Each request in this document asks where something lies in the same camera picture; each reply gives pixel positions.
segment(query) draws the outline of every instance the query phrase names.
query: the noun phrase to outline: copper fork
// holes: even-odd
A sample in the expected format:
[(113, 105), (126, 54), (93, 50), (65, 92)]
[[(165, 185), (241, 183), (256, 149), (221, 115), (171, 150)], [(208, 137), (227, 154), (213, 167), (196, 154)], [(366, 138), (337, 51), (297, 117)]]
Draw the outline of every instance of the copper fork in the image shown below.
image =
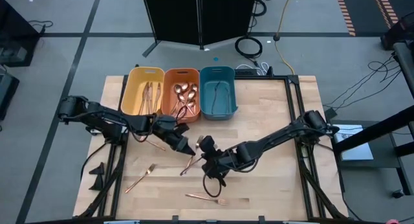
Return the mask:
[(219, 205), (227, 205), (227, 201), (225, 199), (213, 199), (213, 198), (208, 198), (208, 197), (202, 197), (202, 196), (197, 196), (197, 195), (193, 195), (193, 194), (186, 194), (186, 196), (188, 197), (192, 197), (192, 198), (197, 198), (197, 199), (203, 199), (206, 201), (213, 201), (216, 204)]
[(155, 164), (152, 164), (147, 169), (147, 171), (145, 172), (145, 174), (143, 176), (141, 176), (141, 178), (139, 180), (135, 181), (131, 186), (129, 186), (127, 188), (127, 190), (125, 190), (125, 193), (128, 193), (129, 191), (131, 191), (131, 189), (133, 189), (137, 183), (139, 183), (143, 178), (145, 178), (145, 176), (149, 175), (154, 170), (154, 168), (155, 168)]

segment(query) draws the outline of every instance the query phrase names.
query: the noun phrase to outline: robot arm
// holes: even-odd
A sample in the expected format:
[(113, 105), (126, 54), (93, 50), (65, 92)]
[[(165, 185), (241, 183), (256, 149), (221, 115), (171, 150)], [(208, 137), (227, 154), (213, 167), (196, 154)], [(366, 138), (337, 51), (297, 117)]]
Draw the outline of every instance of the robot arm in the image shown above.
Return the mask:
[(122, 127), (134, 135), (154, 134), (170, 145), (171, 149), (195, 155), (188, 146), (188, 139), (182, 134), (188, 130), (187, 125), (176, 125), (176, 120), (166, 115), (126, 115), (90, 102), (83, 96), (68, 96), (60, 103), (58, 118), (61, 122), (82, 122), (89, 129), (100, 131), (106, 140), (118, 142), (121, 139)]
[(260, 156), (290, 139), (298, 139), (304, 145), (314, 145), (319, 137), (333, 135), (339, 128), (329, 126), (318, 111), (308, 111), (288, 126), (257, 141), (248, 141), (237, 144), (227, 150), (216, 150), (214, 140), (207, 136), (200, 143), (204, 152), (202, 158), (206, 163), (202, 166), (209, 178), (216, 178), (226, 186), (224, 178), (230, 170), (243, 172), (244, 169), (257, 164)]

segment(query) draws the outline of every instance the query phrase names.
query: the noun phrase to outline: fork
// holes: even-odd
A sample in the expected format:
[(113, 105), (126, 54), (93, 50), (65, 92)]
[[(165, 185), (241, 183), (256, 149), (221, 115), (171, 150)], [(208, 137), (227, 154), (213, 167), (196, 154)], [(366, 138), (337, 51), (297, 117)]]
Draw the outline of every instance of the fork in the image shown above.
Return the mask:
[[(197, 149), (200, 148), (200, 143), (202, 142), (204, 136), (200, 135), (199, 139), (197, 140), (197, 143), (195, 143), (195, 152), (197, 152)], [(180, 176), (187, 173), (188, 169), (190, 169), (190, 165), (193, 162), (194, 155), (192, 155), (187, 162), (187, 166), (184, 168), (184, 170), (180, 173)]]
[(203, 199), (203, 200), (206, 200), (206, 201), (214, 201), (218, 205), (227, 205), (227, 201), (225, 199), (212, 199), (212, 198), (197, 196), (197, 195), (193, 195), (193, 194), (186, 194), (186, 196), (192, 197), (192, 198), (197, 198), (197, 199)]
[(145, 172), (145, 174), (143, 176), (141, 176), (141, 178), (139, 180), (135, 181), (131, 186), (129, 186), (127, 188), (127, 190), (125, 190), (125, 193), (128, 193), (129, 191), (131, 191), (131, 189), (133, 189), (137, 183), (139, 183), (143, 178), (145, 178), (145, 176), (149, 175), (154, 170), (154, 168), (155, 168), (155, 164), (152, 164), (147, 169), (147, 171)]

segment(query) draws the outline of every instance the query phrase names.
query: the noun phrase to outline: black panel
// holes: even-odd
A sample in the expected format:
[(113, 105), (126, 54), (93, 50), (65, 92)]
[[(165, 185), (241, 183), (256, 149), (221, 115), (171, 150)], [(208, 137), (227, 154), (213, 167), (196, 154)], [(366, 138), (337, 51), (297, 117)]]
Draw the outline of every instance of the black panel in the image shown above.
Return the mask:
[(157, 40), (199, 44), (196, 0), (144, 0)]
[(414, 0), (388, 0), (399, 19), (414, 12)]
[(9, 67), (29, 66), (39, 38), (39, 33), (19, 13), (0, 0), (1, 63)]
[(376, 0), (344, 0), (356, 35), (388, 31)]
[(254, 0), (202, 0), (204, 45), (247, 34)]

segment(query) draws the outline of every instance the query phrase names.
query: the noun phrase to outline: black equipment box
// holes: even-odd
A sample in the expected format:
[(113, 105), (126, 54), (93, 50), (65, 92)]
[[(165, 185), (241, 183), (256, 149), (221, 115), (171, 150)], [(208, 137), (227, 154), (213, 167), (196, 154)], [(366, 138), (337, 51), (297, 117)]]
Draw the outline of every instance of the black equipment box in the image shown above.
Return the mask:
[(4, 120), (7, 108), (16, 92), (19, 80), (9, 74), (0, 74), (0, 120)]

